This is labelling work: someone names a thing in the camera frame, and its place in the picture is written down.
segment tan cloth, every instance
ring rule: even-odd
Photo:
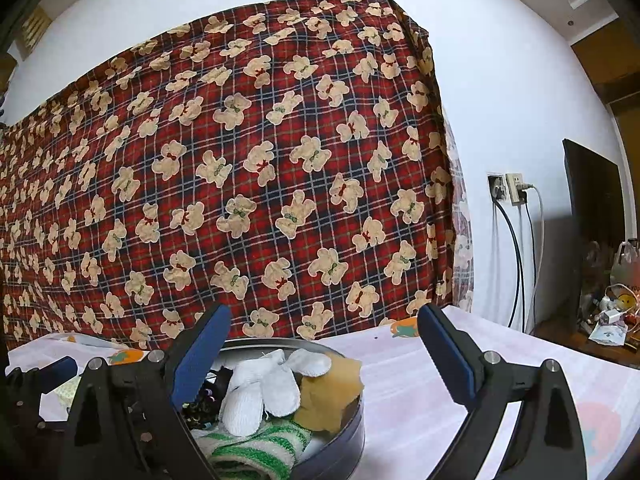
[[[320,377],[302,377],[300,407],[293,421],[311,431],[338,433],[344,409],[363,389],[360,381],[362,363],[329,354],[331,369]]]

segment wall outlet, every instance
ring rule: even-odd
[[[520,205],[524,204],[524,200],[520,199],[520,194],[518,193],[518,184],[522,184],[522,174],[521,173],[507,173],[504,175],[507,181],[507,190],[509,192],[509,198],[511,199],[511,205]]]
[[[504,175],[489,174],[487,175],[489,181],[489,193],[498,202],[507,200],[507,187],[504,181]]]

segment round metal container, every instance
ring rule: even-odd
[[[282,348],[286,357],[294,350],[303,348],[310,352],[333,353],[345,357],[327,346],[312,341],[287,338],[241,338],[225,342],[212,369],[222,365],[234,366],[245,359],[258,358],[268,352]],[[362,396],[355,399],[345,410],[342,429],[323,446],[311,449],[302,455],[291,471],[290,480],[347,480],[360,461],[364,448],[364,409]]]

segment bolt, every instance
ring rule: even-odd
[[[498,354],[498,352],[494,352],[493,350],[486,351],[482,356],[484,357],[485,361],[492,365],[498,364],[502,359],[500,357],[500,354]]]
[[[100,359],[99,357],[94,357],[89,361],[89,364],[88,364],[88,367],[91,370],[97,370],[101,366],[102,366],[102,359]]]
[[[149,352],[147,358],[152,363],[159,363],[160,361],[162,361],[162,359],[164,359],[164,352],[162,350],[152,350],[151,352]]]
[[[545,366],[550,372],[557,372],[560,370],[560,363],[554,359],[547,359]]]

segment plaid curtain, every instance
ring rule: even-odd
[[[165,348],[215,301],[230,337],[307,339],[448,304],[446,137],[393,0],[263,2],[121,52],[4,133],[10,346]]]

